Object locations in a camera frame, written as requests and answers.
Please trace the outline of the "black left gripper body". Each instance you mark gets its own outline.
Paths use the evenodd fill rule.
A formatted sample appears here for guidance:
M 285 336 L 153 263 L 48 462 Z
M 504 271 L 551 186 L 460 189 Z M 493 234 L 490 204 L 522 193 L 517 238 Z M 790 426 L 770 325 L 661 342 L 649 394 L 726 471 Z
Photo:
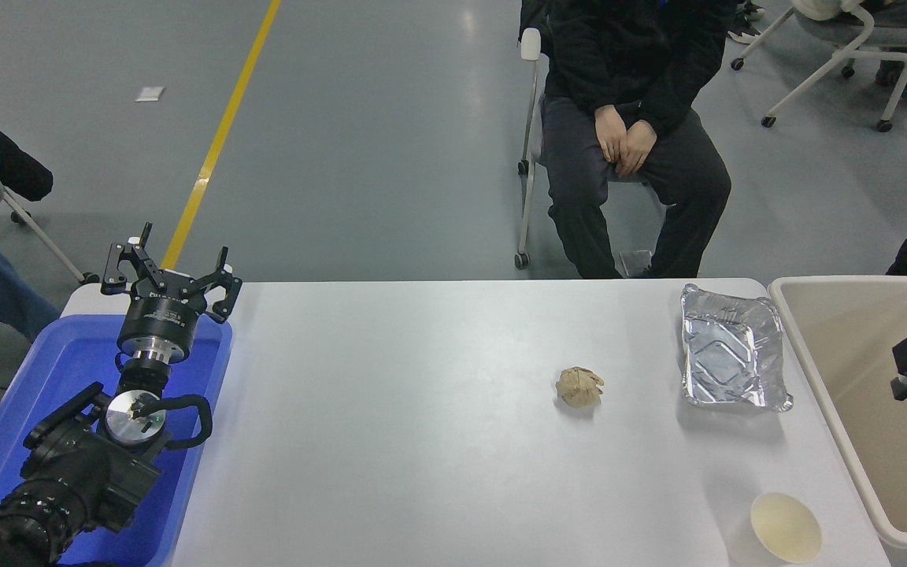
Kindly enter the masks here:
M 131 290 L 131 304 L 119 331 L 121 349 L 141 349 L 153 338 L 172 349 L 188 349 L 194 342 L 201 298 L 184 298 L 181 291 L 191 285 L 192 277 L 180 272 L 163 272 L 166 287 L 161 290 L 150 277 L 140 274 Z

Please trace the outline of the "person's left hand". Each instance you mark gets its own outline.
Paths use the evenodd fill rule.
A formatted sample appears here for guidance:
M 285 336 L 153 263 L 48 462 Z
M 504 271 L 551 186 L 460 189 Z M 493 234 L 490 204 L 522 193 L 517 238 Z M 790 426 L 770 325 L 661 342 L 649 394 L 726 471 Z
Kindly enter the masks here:
M 645 120 L 637 120 L 627 127 L 625 148 L 616 164 L 616 174 L 624 177 L 639 172 L 656 143 L 657 133 Z

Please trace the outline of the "person's right hand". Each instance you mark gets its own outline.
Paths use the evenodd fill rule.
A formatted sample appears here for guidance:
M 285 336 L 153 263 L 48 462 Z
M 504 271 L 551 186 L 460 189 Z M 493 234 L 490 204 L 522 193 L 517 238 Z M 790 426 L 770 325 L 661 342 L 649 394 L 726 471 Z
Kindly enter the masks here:
M 605 161 L 622 165 L 627 157 L 627 126 L 614 106 L 594 111 L 594 129 Z

